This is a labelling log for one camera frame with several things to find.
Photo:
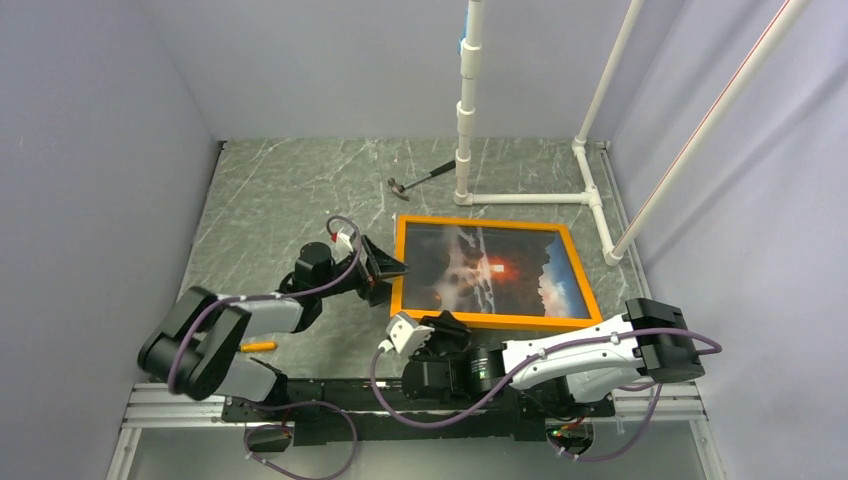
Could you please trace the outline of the orange picture frame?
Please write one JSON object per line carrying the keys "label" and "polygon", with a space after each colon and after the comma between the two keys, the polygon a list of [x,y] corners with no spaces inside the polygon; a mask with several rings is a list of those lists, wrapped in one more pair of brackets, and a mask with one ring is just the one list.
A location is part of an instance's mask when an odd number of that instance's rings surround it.
{"label": "orange picture frame", "polygon": [[566,332],[602,314],[563,224],[401,215],[390,312],[450,312],[473,329]]}

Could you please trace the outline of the yellow handled screwdriver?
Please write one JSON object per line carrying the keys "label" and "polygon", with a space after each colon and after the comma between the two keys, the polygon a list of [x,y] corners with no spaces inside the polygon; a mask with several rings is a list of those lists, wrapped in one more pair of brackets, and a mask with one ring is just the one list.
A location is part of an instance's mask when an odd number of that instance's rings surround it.
{"label": "yellow handled screwdriver", "polygon": [[275,341],[251,342],[242,344],[239,347],[241,353],[267,353],[275,351],[278,348],[278,343]]}

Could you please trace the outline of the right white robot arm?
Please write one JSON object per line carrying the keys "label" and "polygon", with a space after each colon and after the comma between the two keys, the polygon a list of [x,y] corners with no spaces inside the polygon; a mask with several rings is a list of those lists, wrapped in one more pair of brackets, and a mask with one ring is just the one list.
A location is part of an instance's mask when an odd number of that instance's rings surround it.
{"label": "right white robot arm", "polygon": [[633,382],[697,379],[705,370],[682,311],[647,298],[593,327],[531,340],[473,345],[450,313],[424,321],[430,337],[407,355],[402,391],[411,400],[478,401],[498,384],[531,392],[551,388],[551,412],[574,415]]}

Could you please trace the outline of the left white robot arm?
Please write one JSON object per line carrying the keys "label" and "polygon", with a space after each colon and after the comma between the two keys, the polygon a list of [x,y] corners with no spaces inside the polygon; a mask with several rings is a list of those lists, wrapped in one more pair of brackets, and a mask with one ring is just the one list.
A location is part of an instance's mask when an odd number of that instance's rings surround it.
{"label": "left white robot arm", "polygon": [[287,376],[242,352],[245,340],[308,329],[324,299],[355,292],[370,306],[390,299],[392,281],[409,268],[359,234],[334,233],[332,243],[304,245],[277,290],[254,296],[189,288],[141,346],[138,367],[175,395],[246,399],[264,420],[279,417],[290,397]]}

